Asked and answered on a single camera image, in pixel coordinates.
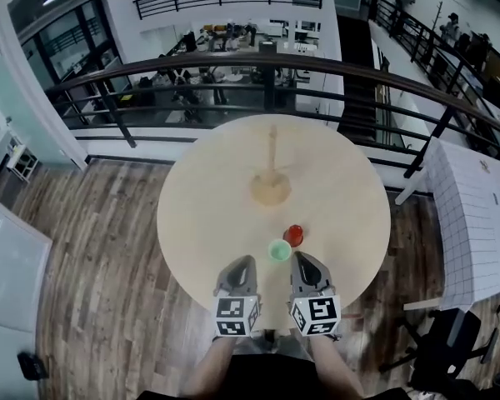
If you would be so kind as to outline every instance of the green cup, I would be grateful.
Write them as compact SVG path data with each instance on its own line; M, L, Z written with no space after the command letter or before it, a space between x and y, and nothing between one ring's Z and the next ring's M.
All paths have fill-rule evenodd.
M291 257L292 251L291 245L281 238L272 240L268 245L268 257L277 263L287 261Z

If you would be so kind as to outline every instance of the red cup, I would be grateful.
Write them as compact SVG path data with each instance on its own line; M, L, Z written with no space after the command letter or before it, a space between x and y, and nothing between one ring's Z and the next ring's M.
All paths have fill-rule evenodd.
M300 246L303 242L303 229L299 225L291 225L286 232L283 233L283 240L291 245L291 248Z

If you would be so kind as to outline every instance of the dark stairs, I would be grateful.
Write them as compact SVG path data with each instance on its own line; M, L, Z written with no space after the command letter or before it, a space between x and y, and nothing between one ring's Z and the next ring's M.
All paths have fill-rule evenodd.
M350 17L337 16L339 36L341 38L342 60L345 63L374 68L373 45L367 21ZM344 76L344 95L375 101L376 83L373 80ZM353 102L345 102L342 113L344 122L363 123L363 127L345 126L341 122L337 131L358 143L376 141L376 109Z

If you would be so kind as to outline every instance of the wood plank flooring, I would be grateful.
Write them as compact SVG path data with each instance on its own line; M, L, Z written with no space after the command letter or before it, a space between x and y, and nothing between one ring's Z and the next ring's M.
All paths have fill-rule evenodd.
M37 353L50 379L43 399L135 399L144 389L176 395L207 351L208 312L172 277L156 230L159 193L170 166L93 161L85 173L41 168L12 210L53 240L37 323ZM389 202L395 197L389 193ZM405 386L410 368L380 375L412 340L394 320L404 303L433 298L443 288L443 258L433 200L391 205L392 232L380 272L345 313L337 347L362 379L367 395ZM500 295L474 306L482 319L477 345L496 323ZM407 318L429 328L425 312ZM494 360L471 360L462 378L489 386Z

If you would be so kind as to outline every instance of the table leg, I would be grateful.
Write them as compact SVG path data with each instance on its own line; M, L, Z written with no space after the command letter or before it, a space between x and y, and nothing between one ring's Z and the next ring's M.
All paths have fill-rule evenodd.
M426 301L410 302L403 304L403 311L421 310L424 308L436 308L441 305L441 297L435 297L434 299L427 299Z
M395 198L395 204L401 206L402 203L408 200L409 196L413 194L413 191L415 191L418 184L426 177L426 173L427 172L425 167L423 167L420 172L414 173L409 179L409 182L407 183L403 191L400 192L400 194L398 194L398 196Z

